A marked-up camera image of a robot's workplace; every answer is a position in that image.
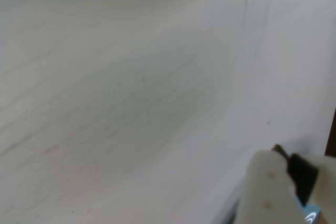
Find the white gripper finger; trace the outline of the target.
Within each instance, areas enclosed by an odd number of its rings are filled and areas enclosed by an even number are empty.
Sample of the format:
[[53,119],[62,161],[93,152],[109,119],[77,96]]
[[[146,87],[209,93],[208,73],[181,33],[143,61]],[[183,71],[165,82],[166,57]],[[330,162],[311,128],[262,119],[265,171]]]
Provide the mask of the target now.
[[246,170],[236,223],[304,223],[287,161],[274,151],[256,152]]
[[295,185],[296,198],[303,209],[318,206],[305,215],[305,223],[335,223],[335,158],[314,157],[310,161],[298,154],[288,155],[280,145],[273,151],[287,162],[286,172]]

